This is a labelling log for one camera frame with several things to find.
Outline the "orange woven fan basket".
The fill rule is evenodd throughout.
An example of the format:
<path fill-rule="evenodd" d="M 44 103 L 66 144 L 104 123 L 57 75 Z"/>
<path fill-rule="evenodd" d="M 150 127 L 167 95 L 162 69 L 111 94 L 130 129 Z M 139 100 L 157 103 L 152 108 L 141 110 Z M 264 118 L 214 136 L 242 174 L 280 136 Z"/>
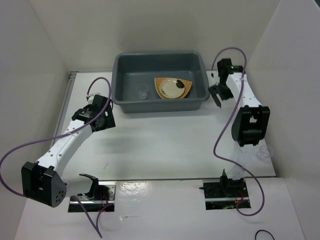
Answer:
<path fill-rule="evenodd" d="M 184 85 L 185 85 L 185 91 L 183 93 L 182 96 L 180 96 L 179 98 L 166 98 L 164 97 L 161 93 L 160 93 L 160 90 L 159 90 L 159 86 L 160 86 L 160 83 L 165 80 L 165 79 L 171 79 L 171 78 L 174 78 L 174 79 L 179 79 L 181 80 Z M 154 79 L 154 85 L 155 85 L 155 90 L 157 92 L 157 94 L 159 95 L 159 97 L 161 99 L 183 99 L 187 96 L 187 94 L 190 92 L 191 88 L 192 88 L 192 85 L 193 83 L 189 80 L 185 80 L 185 79 L 180 79 L 180 78 L 175 78 L 175 77 L 156 77 Z"/>

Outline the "cream plate with black pattern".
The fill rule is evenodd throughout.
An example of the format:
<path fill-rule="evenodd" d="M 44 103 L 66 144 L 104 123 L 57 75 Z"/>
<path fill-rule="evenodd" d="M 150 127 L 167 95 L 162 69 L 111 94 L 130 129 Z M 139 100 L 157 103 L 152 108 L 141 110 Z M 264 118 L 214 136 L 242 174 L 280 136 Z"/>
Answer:
<path fill-rule="evenodd" d="M 185 84 L 177 78 L 166 78 L 159 85 L 160 93 L 167 99 L 177 99 L 185 92 Z"/>

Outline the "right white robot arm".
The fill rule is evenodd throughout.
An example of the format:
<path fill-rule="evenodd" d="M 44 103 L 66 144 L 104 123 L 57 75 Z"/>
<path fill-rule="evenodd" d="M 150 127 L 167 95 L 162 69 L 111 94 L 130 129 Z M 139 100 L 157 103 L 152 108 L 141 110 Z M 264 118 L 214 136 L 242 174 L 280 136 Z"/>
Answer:
<path fill-rule="evenodd" d="M 217 74 L 218 83 L 208 89 L 215 104 L 221 107 L 223 101 L 236 101 L 223 128 L 223 131 L 230 128 L 235 142 L 231 156 L 235 165 L 229 173 L 223 172 L 219 181 L 204 183 L 202 189 L 207 199 L 230 199 L 245 193 L 244 174 L 254 160 L 251 152 L 265 138 L 271 111 L 255 97 L 243 66 L 233 65 L 231 59 L 223 58 L 217 63 Z"/>

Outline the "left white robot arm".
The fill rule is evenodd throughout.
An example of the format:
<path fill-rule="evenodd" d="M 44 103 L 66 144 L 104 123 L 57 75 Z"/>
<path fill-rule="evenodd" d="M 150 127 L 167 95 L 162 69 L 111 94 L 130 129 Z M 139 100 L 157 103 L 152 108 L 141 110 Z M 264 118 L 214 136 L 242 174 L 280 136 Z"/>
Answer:
<path fill-rule="evenodd" d="M 93 133 L 116 126 L 110 98 L 94 95 L 91 103 L 78 109 L 64 132 L 64 137 L 34 163 L 26 162 L 21 168 L 22 191 L 26 198 L 57 207 L 64 198 L 85 196 L 94 200 L 107 194 L 108 188 L 99 185 L 95 176 L 83 173 L 85 180 L 63 180 L 63 172 L 82 143 Z"/>

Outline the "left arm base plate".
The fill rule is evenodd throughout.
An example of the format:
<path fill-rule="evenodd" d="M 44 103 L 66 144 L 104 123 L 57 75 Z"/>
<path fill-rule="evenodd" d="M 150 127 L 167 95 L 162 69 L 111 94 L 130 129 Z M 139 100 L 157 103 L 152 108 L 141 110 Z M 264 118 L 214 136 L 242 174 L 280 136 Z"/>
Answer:
<path fill-rule="evenodd" d="M 83 209 L 88 212 L 113 212 L 115 210 L 115 181 L 87 179 L 69 181 L 66 184 L 69 197 L 68 212 L 79 213 Z"/>

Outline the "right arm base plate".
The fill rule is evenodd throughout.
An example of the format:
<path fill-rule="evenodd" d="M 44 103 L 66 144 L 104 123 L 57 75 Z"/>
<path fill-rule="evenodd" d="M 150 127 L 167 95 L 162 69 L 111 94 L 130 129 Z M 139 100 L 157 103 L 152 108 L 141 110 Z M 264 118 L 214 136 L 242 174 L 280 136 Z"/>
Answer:
<path fill-rule="evenodd" d="M 250 209 L 250 198 L 246 182 L 238 180 L 211 179 L 204 180 L 199 188 L 203 190 L 206 210 Z"/>

